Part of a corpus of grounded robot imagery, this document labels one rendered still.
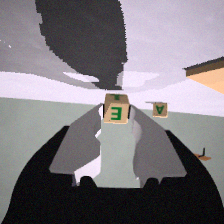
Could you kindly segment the peach flat mat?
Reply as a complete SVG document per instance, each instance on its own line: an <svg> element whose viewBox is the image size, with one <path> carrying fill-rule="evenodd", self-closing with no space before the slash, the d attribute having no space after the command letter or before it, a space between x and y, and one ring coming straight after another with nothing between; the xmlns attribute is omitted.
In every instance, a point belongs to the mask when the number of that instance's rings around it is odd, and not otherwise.
<svg viewBox="0 0 224 224"><path fill-rule="evenodd" d="M187 70L186 77L224 94L224 60Z"/></svg>

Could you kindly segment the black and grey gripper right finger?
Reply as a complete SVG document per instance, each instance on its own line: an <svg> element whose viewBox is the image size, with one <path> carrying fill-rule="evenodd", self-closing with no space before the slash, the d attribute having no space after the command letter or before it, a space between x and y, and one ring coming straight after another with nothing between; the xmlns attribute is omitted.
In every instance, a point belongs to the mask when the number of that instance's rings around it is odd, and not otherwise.
<svg viewBox="0 0 224 224"><path fill-rule="evenodd" d="M211 175L202 162L170 131L130 104L128 119L135 137L133 171L143 188L157 178L160 188L184 193L224 224L224 207ZM137 142L137 144L136 144Z"/></svg>

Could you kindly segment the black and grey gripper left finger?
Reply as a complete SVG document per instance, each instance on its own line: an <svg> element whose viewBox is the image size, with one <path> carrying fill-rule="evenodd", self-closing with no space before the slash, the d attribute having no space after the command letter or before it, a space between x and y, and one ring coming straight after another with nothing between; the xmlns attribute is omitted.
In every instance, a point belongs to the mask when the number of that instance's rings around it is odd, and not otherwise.
<svg viewBox="0 0 224 224"><path fill-rule="evenodd" d="M82 176L100 173L104 103L60 129L27 162L14 186L9 208L1 224L17 224L23 214L44 196L79 186ZM101 115L101 116L100 116Z"/></svg>

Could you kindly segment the cream letter block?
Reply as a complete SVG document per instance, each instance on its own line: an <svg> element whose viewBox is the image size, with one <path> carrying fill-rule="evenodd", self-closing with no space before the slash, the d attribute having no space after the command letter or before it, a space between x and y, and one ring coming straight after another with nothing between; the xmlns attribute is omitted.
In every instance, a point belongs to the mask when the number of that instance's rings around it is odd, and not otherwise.
<svg viewBox="0 0 224 224"><path fill-rule="evenodd" d="M153 103L153 117L168 117L168 104Z"/></svg>
<svg viewBox="0 0 224 224"><path fill-rule="evenodd" d="M127 123L130 106L127 94L106 93L104 104L105 123Z"/></svg>

